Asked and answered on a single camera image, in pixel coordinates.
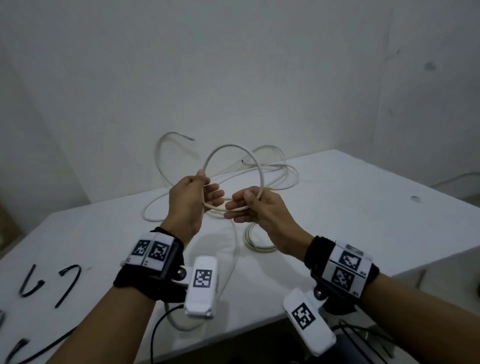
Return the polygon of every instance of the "white wire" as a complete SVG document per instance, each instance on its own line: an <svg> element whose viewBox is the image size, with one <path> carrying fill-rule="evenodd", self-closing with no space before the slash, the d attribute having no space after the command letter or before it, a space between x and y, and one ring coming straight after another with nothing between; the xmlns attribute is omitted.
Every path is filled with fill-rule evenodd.
<svg viewBox="0 0 480 364"><path fill-rule="evenodd" d="M178 132L168 132L168 133L165 133L163 134L159 140L157 141L157 144L156 144L156 148L155 148L155 164L156 164L156 167L158 169L158 172L160 173L160 175L165 179L165 181L170 185L170 186L173 186L173 183L165 176L165 174L162 172L162 169L160 167L160 161L159 161L159 152L160 152L160 147L161 147L161 144L163 142L163 140L165 139L166 136L168 135L171 135L171 134L176 134L176 135L179 135L185 139L188 139L188 140L195 140L195 138L193 137L190 137L190 136L187 136L187 135L184 135L184 134L181 134L181 133L178 133ZM233 178L233 177L236 177L236 176L240 176L241 174L244 174L244 173L248 173L248 172L251 172L253 170L258 170L259 172L259 175L260 175L260 191L257 195L257 198L260 198L262 196L262 193L263 193L263 190L264 188L269 188L270 190L285 190L287 188L291 188L293 186L295 186L296 184L298 184L299 182L299 173L298 171L295 169L295 167L293 167L292 165L289 165L286 163L286 158L285 158L285 154L283 153L283 151L278 148L277 146L272 146L272 145L264 145L264 146L259 146L257 148L255 148L253 151L250 151L248 150L247 148L243 147L243 146L240 146L238 144L224 144L224 145L221 145L219 147L217 147L215 150L213 150L210 155L208 156L208 158L206 159L205 163L204 163L204 166L203 166L203 170L206 170L206 167L207 167L207 164L208 162L210 161L210 159L212 158L213 154L215 154L218 150L222 149L222 148L225 148L225 147L228 147L228 146L233 146L233 147L237 147L237 148L240 148L242 149L243 151L245 151L247 153L247 155L252 158L252 160L255 162L254 164L248 164L246 162L244 162L244 160L242 159L241 160L241 163L242 165L246 166L246 167L249 167L245 170L239 170L233 174L230 174L228 175L224 180L220 181L220 182L216 182L218 184L220 183L223 183L225 181L228 181L229 179ZM269 147L269 148L275 148L277 149L280 154L281 154L281 160L283 163L270 163L270 164L260 164L258 162L258 160L256 159L254 153L257 152L258 150L262 149L262 148L266 148L266 147ZM216 177L216 176L219 176L219 175L222 175L224 174L229 168L231 168L232 166L234 166L236 163L230 165L229 167L223 169L221 172L219 172L218 174L216 174L215 176L213 176L212 178ZM284 182L286 179L288 179L288 176L289 176L289 172L288 172L288 169L292 169L295 171L295 175L296 175L296 179L295 181L292 183L292 184L288 184L287 186L284 186L284 187L272 187L274 184L278 183L278 184L281 184L282 182ZM282 173L280 176L276 177L275 179L273 179L271 182L269 182L267 185L264 185L264 172L274 172L274 171L278 171L278 170L283 170L284 173ZM150 222L162 222L163 220L165 220L165 218L149 218L146 216L146 211L147 209L150 207L150 205L152 205L153 202L157 201L158 199L168 195L169 192L165 192L164 194L160 195L159 197L157 197L156 199L154 199L153 201L151 201L142 211L142 218L146 221L150 221ZM226 201L228 200L231 200L232 198L231 197L224 197L224 199ZM206 206L207 208L211 209L211 211L209 211L209 214L211 217L214 217L214 218L222 218L223 219L223 214L220 215L217 211L222 211L222 212L234 212L234 211L243 211L243 210L246 210L248 209L248 206L243 206L243 207L239 207L239 208L236 208L236 209L233 209L233 210L226 210L224 208L220 208L220 207L216 207L216 206L213 206L213 205L210 205L210 204L207 204L204 202L204 206ZM237 230L235 228L235 223L233 222L233 220L231 220L231 223L232 223L232 226L233 226L233 230L234 230L234 234L235 234L235 251L233 253L233 264L232 264L232 268L230 270L230 272L227 274L227 279L225 280L225 283L223 284L222 288L220 288L219 290L219 293L218 293L218 296L217 296L217 299L220 298L220 296L222 295L223 291L225 290L225 287L227 286L228 284L228 281L230 280L230 277L232 276L233 274L233 270L235 269L235 266L237 265L237 261L238 261L238 255L239 255L239 239L238 239L238 236L237 236ZM256 223L252 222L250 223L248 226L247 226L247 229L245 230L245 233L243 235L243 241L245 243L245 245L255 251L255 252L258 252L258 253L271 253L271 252L274 252L276 250L276 247L274 245L270 245L270 246L258 246L256 245L252 238L251 238L251 231L252 229L254 228L254 226L256 225ZM168 310L169 309L169 304L168 303L164 303L164 306L165 306L165 310ZM193 326L182 326L180 325L179 323L177 323L175 321L175 319L173 318L172 315L168 315L167 316L167 320L170 322L170 324L177 330L179 331L192 331L192 330L195 330L196 328L198 328L199 326L201 326L205 321L202 321L200 323L196 323L195 325Z"/></svg>

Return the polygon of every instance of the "forearm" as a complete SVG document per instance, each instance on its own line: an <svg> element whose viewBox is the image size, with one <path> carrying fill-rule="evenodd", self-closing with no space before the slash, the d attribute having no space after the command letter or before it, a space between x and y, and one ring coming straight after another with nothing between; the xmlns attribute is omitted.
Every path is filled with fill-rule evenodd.
<svg viewBox="0 0 480 364"><path fill-rule="evenodd" d="M383 274L360 307L420 363L480 363L480 318Z"/></svg>
<svg viewBox="0 0 480 364"><path fill-rule="evenodd" d="M154 306L135 288L110 288L48 364L133 363Z"/></svg>

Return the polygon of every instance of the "wall stain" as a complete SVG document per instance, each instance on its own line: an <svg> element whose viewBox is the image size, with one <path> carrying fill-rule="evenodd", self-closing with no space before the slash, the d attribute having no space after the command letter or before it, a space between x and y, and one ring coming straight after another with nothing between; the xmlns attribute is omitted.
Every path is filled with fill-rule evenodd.
<svg viewBox="0 0 480 364"><path fill-rule="evenodd" d="M423 69L426 71L435 71L437 69L437 66L434 62L427 62L423 65Z"/></svg>

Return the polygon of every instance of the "person's right arm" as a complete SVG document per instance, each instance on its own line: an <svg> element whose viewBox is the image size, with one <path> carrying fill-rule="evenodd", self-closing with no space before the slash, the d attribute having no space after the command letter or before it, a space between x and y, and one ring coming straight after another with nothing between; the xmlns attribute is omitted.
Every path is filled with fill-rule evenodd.
<svg viewBox="0 0 480 364"><path fill-rule="evenodd" d="M278 250L304 260L313 236L290 215L280 195L258 187L238 191L226 208L235 222L256 222ZM420 363L480 363L480 317L380 274L363 292L359 306Z"/></svg>

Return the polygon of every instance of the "white table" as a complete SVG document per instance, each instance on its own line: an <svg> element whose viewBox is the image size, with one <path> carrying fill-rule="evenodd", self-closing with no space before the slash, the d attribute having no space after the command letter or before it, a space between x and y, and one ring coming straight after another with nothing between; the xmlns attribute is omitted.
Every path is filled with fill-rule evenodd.
<svg viewBox="0 0 480 364"><path fill-rule="evenodd" d="M298 223L311 232L349 242L371 253L382 272L395 276L424 267L480 245L480 209L418 183L369 165L336 150L290 160L300 183L280 194ZM273 178L267 174L267 180ZM227 194L258 183L249 172L227 181ZM117 198L49 216L0 261L0 309L7 319L0 330L0 360L20 338L30 343L14 358L18 362L78 325L111 287L119 263L141 233L155 225L143 221L142 208L163 190ZM418 196L421 202L411 200ZM149 215L162 216L167 198ZM238 226L238 235L246 224ZM258 228L254 236L266 240ZM229 221L205 217L200 233L186 251L217 255L220 284L232 264L234 230ZM37 268L27 290L39 279L46 284L28 298L18 290L33 263ZM58 271L80 264L82 275L63 304L55 303L71 284L75 271ZM233 275L220 297L214 320L189 333L175 331L165 321L155 339L156 360L193 350L283 317L283 297L294 287L310 289L313 280L303 263L279 252L259 254L241 242ZM163 314L156 305L136 362L149 357L153 325ZM44 363L53 350L36 359Z"/></svg>

